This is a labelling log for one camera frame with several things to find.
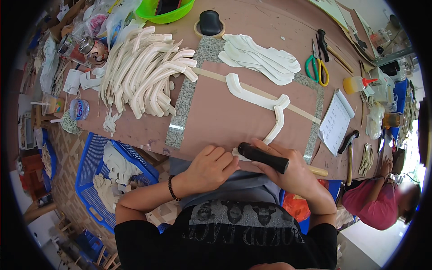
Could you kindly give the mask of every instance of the hand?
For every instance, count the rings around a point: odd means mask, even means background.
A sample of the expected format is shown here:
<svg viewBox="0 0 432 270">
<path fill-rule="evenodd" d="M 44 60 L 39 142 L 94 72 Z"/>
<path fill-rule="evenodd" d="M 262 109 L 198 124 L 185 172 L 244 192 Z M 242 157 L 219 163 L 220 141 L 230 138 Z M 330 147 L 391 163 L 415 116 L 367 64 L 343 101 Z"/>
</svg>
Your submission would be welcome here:
<svg viewBox="0 0 432 270">
<path fill-rule="evenodd" d="M 384 178 L 388 177 L 388 175 L 393 170 L 393 159 L 387 158 L 387 156 L 384 158 L 381 169 L 380 169 L 380 175 Z"/>
<path fill-rule="evenodd" d="M 179 197 L 213 191 L 239 169 L 237 156 L 222 147 L 208 145 L 186 171 L 172 179 L 172 189 Z"/>
<path fill-rule="evenodd" d="M 266 145 L 258 139 L 252 139 L 252 143 L 254 146 L 273 156 L 289 159 L 289 165 L 285 174 L 280 174 L 266 164 L 252 161 L 252 164 L 262 170 L 271 181 L 285 191 L 303 198 L 307 198 L 313 194 L 312 189 L 315 187 L 317 180 L 298 150 L 286 149 L 275 143 Z"/>
</svg>

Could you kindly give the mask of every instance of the scissors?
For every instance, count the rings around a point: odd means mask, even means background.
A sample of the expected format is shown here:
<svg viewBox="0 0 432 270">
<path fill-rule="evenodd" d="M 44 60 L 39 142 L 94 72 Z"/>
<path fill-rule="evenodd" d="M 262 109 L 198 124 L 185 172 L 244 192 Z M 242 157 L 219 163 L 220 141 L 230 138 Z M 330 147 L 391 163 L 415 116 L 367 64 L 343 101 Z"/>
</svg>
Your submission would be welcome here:
<svg viewBox="0 0 432 270">
<path fill-rule="evenodd" d="M 329 76 L 328 76 L 328 71 L 327 71 L 326 66 L 324 65 L 324 62 L 321 60 L 321 56 L 318 58 L 317 50 L 316 50 L 316 47 L 315 47 L 315 42 L 314 42 L 313 39 L 312 39 L 312 51 L 313 51 L 313 54 L 306 61 L 306 74 L 314 82 L 319 83 L 321 86 L 327 86 L 328 85 L 328 81 L 330 79 Z M 315 64 L 315 60 L 317 60 L 317 62 L 318 62 L 318 69 L 317 69 L 317 66 Z M 314 70 L 315 79 L 312 78 L 312 75 L 309 72 L 309 62 L 312 62 L 312 68 Z M 325 81 L 325 83 L 322 82 L 322 77 L 321 77 L 321 71 L 322 70 L 324 70 L 324 72 L 326 74 L 326 81 Z"/>
</svg>

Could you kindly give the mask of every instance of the person in pink shirt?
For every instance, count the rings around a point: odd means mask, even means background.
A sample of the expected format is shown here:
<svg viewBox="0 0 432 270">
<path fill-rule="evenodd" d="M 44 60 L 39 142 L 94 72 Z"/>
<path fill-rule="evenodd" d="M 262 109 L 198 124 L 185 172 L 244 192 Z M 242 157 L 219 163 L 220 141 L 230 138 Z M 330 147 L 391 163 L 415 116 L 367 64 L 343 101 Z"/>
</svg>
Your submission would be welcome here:
<svg viewBox="0 0 432 270">
<path fill-rule="evenodd" d="M 376 180 L 353 180 L 350 186 L 345 186 L 342 197 L 342 205 L 348 212 L 378 230 L 390 228 L 400 216 L 408 224 L 420 200 L 419 185 L 386 183 L 392 168 L 392 160 L 385 159 Z"/>
</svg>

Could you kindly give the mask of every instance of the gray pants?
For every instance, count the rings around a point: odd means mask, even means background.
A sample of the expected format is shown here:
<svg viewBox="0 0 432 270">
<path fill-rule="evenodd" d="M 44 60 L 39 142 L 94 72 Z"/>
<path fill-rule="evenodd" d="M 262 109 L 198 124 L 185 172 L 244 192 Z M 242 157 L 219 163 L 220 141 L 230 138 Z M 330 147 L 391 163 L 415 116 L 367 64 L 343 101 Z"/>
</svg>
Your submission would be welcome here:
<svg viewBox="0 0 432 270">
<path fill-rule="evenodd" d="M 170 157 L 170 174 L 178 175 L 186 171 L 190 164 L 190 161 Z M 279 204 L 279 192 L 280 187 L 264 174 L 235 171 L 216 190 L 182 198 L 180 206 L 184 209 L 213 199 Z"/>
</svg>

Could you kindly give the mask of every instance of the red bag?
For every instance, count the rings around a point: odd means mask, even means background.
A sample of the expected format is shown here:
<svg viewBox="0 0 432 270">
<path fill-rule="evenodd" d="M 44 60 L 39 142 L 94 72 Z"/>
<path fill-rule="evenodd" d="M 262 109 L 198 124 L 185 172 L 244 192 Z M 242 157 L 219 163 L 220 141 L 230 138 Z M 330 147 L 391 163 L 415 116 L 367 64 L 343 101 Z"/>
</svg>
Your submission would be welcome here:
<svg viewBox="0 0 432 270">
<path fill-rule="evenodd" d="M 320 184 L 327 190 L 329 188 L 329 183 L 327 180 L 317 179 Z M 283 199 L 282 207 L 297 220 L 301 222 L 307 219 L 311 215 L 308 203 L 306 200 L 298 195 L 285 192 L 285 197 Z"/>
</svg>

